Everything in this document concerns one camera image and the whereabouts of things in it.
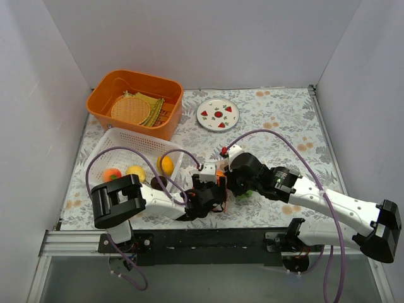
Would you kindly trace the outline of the green fake watermelon ball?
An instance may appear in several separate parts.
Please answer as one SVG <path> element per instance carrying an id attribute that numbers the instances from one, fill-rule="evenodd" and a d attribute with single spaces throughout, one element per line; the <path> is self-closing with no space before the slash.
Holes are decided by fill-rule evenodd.
<path id="1" fill-rule="evenodd" d="M 243 201 L 243 200 L 247 200 L 249 199 L 251 196 L 253 195 L 252 191 L 247 191 L 245 193 L 243 193 L 242 195 L 239 195 L 236 197 L 237 201 Z"/>

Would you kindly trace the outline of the clear zip top bag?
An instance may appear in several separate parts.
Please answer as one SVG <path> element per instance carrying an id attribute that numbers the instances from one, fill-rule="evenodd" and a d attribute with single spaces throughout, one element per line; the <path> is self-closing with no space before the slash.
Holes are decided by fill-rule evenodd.
<path id="1" fill-rule="evenodd" d="M 216 162 L 217 171 L 222 171 L 224 176 L 217 176 L 217 186 L 224 190 L 224 202 L 214 204 L 213 213 L 226 212 L 229 192 L 234 190 L 237 185 L 237 172 L 230 168 L 230 165 L 225 165 L 223 159 Z"/>

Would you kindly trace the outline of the yellow fake lemon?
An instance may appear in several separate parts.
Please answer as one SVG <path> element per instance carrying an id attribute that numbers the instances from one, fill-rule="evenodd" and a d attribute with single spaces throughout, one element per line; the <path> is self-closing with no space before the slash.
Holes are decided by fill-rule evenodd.
<path id="1" fill-rule="evenodd" d="M 161 173 L 164 173 L 167 176 L 171 176 L 175 169 L 175 166 L 171 158 L 169 156 L 165 156 L 163 158 L 157 158 L 157 168 Z"/>

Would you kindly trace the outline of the dark fake plum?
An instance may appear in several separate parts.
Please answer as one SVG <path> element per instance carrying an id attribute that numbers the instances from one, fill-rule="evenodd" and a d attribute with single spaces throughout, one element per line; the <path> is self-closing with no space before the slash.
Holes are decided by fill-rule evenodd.
<path id="1" fill-rule="evenodd" d="M 161 181 L 161 183 L 163 184 L 164 187 L 167 187 L 167 179 L 164 176 L 159 176 L 159 179 Z M 159 183 L 159 181 L 157 180 L 156 177 L 153 177 L 150 181 L 150 186 L 153 189 L 159 190 L 159 191 L 163 191 L 163 187 L 161 186 L 161 184 Z"/>

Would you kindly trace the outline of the yellow fake pear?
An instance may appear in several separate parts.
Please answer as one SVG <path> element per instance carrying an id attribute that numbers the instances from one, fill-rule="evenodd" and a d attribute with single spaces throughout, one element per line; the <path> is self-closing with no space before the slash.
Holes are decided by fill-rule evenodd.
<path id="1" fill-rule="evenodd" d="M 144 170 L 143 167 L 137 166 L 137 165 L 132 165 L 127 168 L 126 170 L 126 175 L 137 175 L 138 179 L 141 183 L 145 183 L 146 181 L 146 171 Z"/>

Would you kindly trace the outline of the fake peach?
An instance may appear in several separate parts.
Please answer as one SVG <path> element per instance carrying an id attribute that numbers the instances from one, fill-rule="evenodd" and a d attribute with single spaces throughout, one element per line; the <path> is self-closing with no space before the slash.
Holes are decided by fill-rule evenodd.
<path id="1" fill-rule="evenodd" d="M 117 168 L 108 168 L 105 169 L 102 174 L 102 180 L 104 182 L 113 181 L 122 177 L 122 173 Z"/>

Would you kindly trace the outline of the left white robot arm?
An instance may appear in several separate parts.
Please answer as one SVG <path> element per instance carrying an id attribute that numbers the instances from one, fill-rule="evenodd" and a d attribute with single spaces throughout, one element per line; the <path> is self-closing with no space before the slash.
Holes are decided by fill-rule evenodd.
<path id="1" fill-rule="evenodd" d="M 226 190 L 225 176 L 216 176 L 214 182 L 201 182 L 199 175 L 194 174 L 193 188 L 186 191 L 188 201 L 182 206 L 163 191 L 140 183 L 137 175 L 127 175 L 91 189 L 94 226 L 107 230 L 114 247 L 126 253 L 134 245 L 130 218 L 142 211 L 182 222 L 204 218 L 226 202 Z"/>

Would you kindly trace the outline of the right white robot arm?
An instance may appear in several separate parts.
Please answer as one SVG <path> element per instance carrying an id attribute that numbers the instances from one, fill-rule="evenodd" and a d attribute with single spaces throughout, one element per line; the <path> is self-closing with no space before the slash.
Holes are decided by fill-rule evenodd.
<path id="1" fill-rule="evenodd" d="M 362 201 L 320 189 L 297 171 L 268 168 L 237 145 L 230 148 L 227 157 L 227 187 L 234 196 L 254 191 L 269 200 L 309 208 L 337 221 L 330 225 L 305 221 L 290 224 L 285 242 L 291 250 L 345 244 L 376 261 L 394 261 L 402 228 L 396 203 L 388 199 L 382 203 Z"/>

